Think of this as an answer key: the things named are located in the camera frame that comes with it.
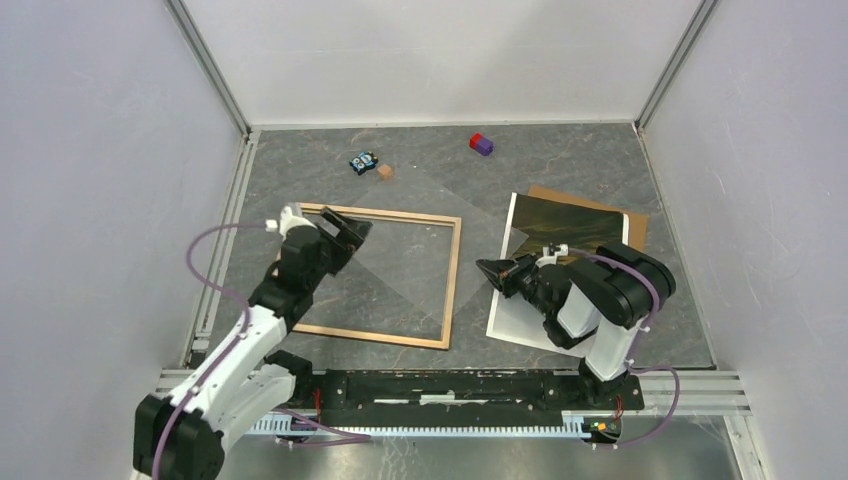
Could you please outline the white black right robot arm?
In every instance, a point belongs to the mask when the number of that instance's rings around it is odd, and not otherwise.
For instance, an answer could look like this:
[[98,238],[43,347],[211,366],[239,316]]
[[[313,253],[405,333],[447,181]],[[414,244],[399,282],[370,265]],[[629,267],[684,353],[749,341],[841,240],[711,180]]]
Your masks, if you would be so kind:
[[505,298],[520,296],[543,317],[556,347],[593,345],[578,366],[577,392],[602,408],[631,372],[638,332],[675,294],[677,281],[661,261],[621,242],[593,252],[549,244],[513,259],[479,259],[478,269]]

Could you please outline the brown cardboard backing board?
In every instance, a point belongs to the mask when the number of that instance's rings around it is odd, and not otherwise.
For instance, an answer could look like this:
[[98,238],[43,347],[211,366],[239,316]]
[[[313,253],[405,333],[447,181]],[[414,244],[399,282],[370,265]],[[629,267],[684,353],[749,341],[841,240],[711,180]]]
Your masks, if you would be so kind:
[[597,201],[582,198],[573,194],[556,191],[540,185],[531,185],[527,195],[533,198],[550,200],[558,203],[577,205],[595,210],[612,211],[626,214],[629,218],[628,227],[628,244],[639,250],[644,251],[646,247],[649,216],[647,214],[637,213],[631,210],[606,205]]

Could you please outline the clear acrylic sheet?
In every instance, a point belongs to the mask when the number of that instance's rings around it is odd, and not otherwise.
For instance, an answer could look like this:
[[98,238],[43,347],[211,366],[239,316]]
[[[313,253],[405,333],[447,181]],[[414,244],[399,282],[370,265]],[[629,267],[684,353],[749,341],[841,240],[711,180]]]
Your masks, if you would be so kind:
[[[363,208],[458,217],[461,220],[454,309],[486,282],[478,259],[509,256],[527,234],[472,205],[423,174],[380,182],[357,201]],[[447,226],[376,220],[365,243],[335,277],[325,278],[303,323],[436,338],[451,260]]]

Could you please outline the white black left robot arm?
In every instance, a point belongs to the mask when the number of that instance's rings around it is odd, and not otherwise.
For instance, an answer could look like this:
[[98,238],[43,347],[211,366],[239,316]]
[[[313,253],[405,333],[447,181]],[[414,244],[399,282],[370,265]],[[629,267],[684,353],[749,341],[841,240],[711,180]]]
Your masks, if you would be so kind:
[[306,405],[314,394],[309,361],[287,352],[265,357],[312,307],[327,276],[337,275],[373,225],[325,207],[331,233],[285,206],[260,228],[281,239],[249,297],[190,273],[241,307],[235,325],[211,354],[166,395],[147,395],[134,417],[132,466],[152,479],[215,479],[232,447],[277,406]]

